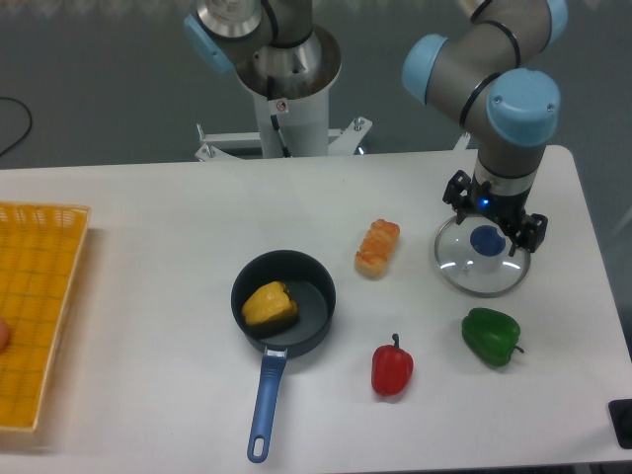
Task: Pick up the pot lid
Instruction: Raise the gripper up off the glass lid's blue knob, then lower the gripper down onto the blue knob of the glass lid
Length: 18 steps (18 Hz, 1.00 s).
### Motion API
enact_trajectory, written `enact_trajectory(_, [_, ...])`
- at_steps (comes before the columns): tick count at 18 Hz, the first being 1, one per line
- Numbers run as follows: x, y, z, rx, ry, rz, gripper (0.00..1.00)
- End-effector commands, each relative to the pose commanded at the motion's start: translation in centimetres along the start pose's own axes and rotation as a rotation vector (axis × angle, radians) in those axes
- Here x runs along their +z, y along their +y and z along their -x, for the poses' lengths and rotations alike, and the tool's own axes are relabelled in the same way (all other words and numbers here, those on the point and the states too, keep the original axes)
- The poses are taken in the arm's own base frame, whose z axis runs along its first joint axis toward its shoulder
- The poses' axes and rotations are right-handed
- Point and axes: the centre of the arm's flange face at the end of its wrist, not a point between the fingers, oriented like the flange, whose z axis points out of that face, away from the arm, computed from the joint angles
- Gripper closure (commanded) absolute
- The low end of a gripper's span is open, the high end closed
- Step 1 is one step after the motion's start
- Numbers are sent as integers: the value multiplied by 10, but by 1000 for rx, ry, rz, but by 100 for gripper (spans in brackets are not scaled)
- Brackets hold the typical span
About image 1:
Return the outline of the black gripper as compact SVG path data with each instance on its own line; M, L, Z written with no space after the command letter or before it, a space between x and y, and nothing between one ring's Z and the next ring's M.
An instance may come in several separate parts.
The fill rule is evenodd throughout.
M455 212L455 223L460 225L474 211L498 225L507 226L506 235L512 244L509 255L518 249L534 253L544 241L548 218L543 214L526 214L524 207L530 189L517 195L499 195L492 191L488 181L480 183L462 170L458 170L448 181L442 201Z

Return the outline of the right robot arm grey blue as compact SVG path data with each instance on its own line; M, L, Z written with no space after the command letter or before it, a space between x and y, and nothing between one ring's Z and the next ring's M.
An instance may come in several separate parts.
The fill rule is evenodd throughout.
M564 33L564 1L471 1L471 29L460 39L427 35L408 53L405 89L479 142L473 183L452 192L458 214L479 213L518 229L538 225L524 207L561 106L555 81L526 68Z

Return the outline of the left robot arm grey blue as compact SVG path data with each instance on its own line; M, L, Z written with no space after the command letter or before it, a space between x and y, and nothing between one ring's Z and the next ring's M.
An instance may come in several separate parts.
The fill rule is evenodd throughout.
M558 122L560 93L524 62L564 31L562 1L476 1L459 40L420 39L403 69L405 89L479 140L475 171L456 174L443 199L458 220L481 215L514 248L534 252L547 220L524 206ZM185 32L212 69L233 71L252 94L266 157L325 156L329 89L341 68L334 38L308 1L201 1Z

